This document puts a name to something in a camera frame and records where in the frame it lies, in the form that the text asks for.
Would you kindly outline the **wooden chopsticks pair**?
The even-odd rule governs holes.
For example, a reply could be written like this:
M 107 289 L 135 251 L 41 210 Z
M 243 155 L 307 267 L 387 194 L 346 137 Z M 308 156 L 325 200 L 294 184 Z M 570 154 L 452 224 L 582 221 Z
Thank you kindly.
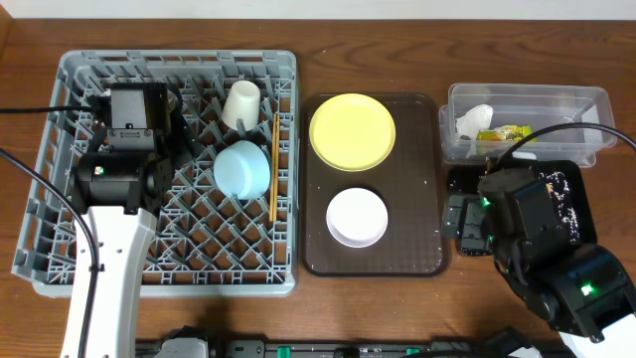
M 277 189 L 278 189 L 278 167 L 279 167 L 279 148 L 280 148 L 280 115 L 274 116 L 272 128 L 272 167 L 271 167 L 271 188 L 270 188 L 270 212 L 269 221 L 273 225 L 277 217 Z

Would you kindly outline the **green pandan cake wrapper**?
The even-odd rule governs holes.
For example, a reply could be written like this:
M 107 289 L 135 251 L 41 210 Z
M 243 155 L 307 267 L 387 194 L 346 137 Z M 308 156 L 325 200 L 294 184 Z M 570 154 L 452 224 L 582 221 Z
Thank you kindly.
M 533 133 L 529 125 L 503 125 L 493 129 L 481 130 L 477 134 L 478 141 L 519 142 Z

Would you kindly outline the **white tissue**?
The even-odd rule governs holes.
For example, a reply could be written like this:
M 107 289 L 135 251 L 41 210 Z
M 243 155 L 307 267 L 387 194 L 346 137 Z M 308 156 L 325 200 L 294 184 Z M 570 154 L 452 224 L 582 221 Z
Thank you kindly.
M 474 140 L 478 134 L 490 127 L 494 109 L 488 104 L 480 104 L 469 109 L 456 119 L 456 132 L 460 138 Z

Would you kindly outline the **white bowl with food residue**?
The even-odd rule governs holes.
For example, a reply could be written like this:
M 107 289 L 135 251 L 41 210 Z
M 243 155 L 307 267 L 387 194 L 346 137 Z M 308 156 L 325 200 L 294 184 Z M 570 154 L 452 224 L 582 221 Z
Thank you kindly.
M 383 199 L 369 189 L 349 188 L 335 195 L 326 210 L 327 229 L 338 243 L 362 249 L 378 242 L 389 226 Z

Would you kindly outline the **yellow plate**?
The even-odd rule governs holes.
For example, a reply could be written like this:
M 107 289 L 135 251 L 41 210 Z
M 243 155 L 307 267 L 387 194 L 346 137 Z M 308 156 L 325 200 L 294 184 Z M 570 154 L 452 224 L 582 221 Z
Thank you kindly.
M 313 113 L 311 146 L 327 165 L 348 172 L 378 166 L 392 152 L 395 120 L 377 99 L 360 93 L 335 95 Z

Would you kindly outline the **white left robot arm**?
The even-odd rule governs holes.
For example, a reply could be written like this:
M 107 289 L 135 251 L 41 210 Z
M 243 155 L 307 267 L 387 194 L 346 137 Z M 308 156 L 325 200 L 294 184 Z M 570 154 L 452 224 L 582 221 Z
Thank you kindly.
M 202 147 L 165 83 L 115 84 L 72 169 L 79 231 L 64 357 L 131 357 L 146 255 L 175 171 Z

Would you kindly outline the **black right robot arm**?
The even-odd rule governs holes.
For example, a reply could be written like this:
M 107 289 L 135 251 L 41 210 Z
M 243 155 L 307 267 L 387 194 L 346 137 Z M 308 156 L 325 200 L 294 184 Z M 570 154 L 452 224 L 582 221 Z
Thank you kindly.
M 635 354 L 635 285 L 599 245 L 582 176 L 570 161 L 455 166 L 446 237 L 490 256 L 508 287 L 577 357 Z

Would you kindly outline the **grey dishwasher rack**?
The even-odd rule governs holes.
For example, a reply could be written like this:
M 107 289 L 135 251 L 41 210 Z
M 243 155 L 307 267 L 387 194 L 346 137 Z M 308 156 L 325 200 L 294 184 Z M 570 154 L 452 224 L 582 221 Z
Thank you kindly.
M 245 131 L 222 121 L 232 85 L 249 81 L 260 90 L 258 125 Z M 284 50 L 77 50 L 57 70 L 37 170 L 68 191 L 72 167 L 96 132 L 88 98 L 117 83 L 168 83 L 183 100 L 182 112 L 203 151 L 179 168 L 146 257 L 145 297 L 285 296 L 295 285 L 298 216 L 299 76 L 295 56 Z M 277 217 L 269 221 L 270 195 L 226 197 L 213 174 L 217 155 L 239 140 L 272 155 L 274 116 L 280 115 Z

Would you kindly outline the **light blue bowl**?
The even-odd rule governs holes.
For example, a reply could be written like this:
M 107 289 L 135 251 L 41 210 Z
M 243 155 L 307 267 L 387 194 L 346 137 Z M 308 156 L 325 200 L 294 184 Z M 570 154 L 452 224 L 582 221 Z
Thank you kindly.
M 219 190 L 230 198 L 255 200 L 264 195 L 270 185 L 269 161 L 256 144 L 240 140 L 222 150 L 213 165 Z

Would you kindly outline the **dark brown serving tray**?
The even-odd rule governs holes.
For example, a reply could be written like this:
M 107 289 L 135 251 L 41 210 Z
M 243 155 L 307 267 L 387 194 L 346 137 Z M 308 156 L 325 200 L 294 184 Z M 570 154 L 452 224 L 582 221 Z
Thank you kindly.
M 309 98 L 301 112 L 298 247 L 305 268 L 318 276 L 431 277 L 445 270 L 448 246 L 441 237 L 443 195 L 437 105 L 421 93 L 375 98 L 397 128 L 392 152 L 378 166 L 345 172 L 324 163 L 312 149 L 310 119 L 327 95 Z M 365 188 L 387 205 L 383 236 L 360 249 L 337 242 L 328 231 L 329 202 L 345 189 Z

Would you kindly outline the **white plastic cup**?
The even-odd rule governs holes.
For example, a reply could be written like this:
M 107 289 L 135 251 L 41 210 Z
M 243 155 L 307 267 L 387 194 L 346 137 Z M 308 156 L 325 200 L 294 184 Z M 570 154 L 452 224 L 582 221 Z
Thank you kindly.
M 249 81 L 235 82 L 223 108 L 222 121 L 229 128 L 238 130 L 238 121 L 241 120 L 245 131 L 253 130 L 258 125 L 259 106 L 258 86 Z

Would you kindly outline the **spilled rice and nuts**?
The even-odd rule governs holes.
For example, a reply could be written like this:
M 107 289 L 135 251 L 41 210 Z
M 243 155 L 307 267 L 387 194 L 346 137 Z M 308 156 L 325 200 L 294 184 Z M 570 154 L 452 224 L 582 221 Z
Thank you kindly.
M 540 179 L 546 184 L 551 200 L 556 207 L 560 225 L 568 232 L 569 240 L 580 240 L 578 216 L 574 208 L 572 191 L 563 172 L 540 173 Z

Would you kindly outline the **clear plastic bin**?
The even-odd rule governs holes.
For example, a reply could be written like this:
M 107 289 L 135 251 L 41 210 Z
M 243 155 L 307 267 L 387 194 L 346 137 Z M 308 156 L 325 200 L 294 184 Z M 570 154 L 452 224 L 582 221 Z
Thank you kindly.
M 456 119 L 469 109 L 488 104 L 494 114 L 493 129 L 503 125 L 529 125 L 533 133 L 565 123 L 615 125 L 605 89 L 557 85 L 455 84 L 448 91 L 448 104 L 439 110 L 443 160 L 453 164 L 477 164 L 497 157 L 515 142 L 488 142 L 460 138 Z M 570 160 L 591 167 L 596 153 L 617 142 L 611 134 L 595 129 L 562 129 L 543 134 L 514 152 L 516 157 L 541 161 Z

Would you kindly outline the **black plastic bin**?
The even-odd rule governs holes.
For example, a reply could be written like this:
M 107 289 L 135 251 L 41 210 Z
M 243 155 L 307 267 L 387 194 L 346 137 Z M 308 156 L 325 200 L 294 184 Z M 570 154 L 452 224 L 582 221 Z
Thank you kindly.
M 526 168 L 531 170 L 539 179 L 540 173 L 552 173 L 554 171 L 563 172 L 569 182 L 572 191 L 572 199 L 574 208 L 578 216 L 580 240 L 581 243 L 597 242 L 597 235 L 587 200 L 582 175 L 579 167 L 567 160 L 556 161 L 536 161 L 536 160 L 511 160 L 502 165 L 504 169 Z M 468 195 L 477 195 L 477 185 L 485 176 L 486 166 L 481 165 L 455 165 L 448 171 L 446 179 L 447 198 L 451 194 L 461 193 Z M 494 240 L 494 232 L 489 227 L 492 239 Z M 490 256 L 491 254 L 462 254 L 468 257 Z

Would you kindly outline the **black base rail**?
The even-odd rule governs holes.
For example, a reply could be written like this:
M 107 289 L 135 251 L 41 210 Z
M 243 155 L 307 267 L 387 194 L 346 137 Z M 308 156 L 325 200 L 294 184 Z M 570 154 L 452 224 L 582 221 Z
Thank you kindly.
M 136 357 L 389 358 L 389 357 L 572 357 L 558 342 L 533 342 L 507 328 L 482 341 L 441 338 L 428 342 L 274 341 L 264 336 L 214 336 L 194 327 L 160 340 L 141 340 Z

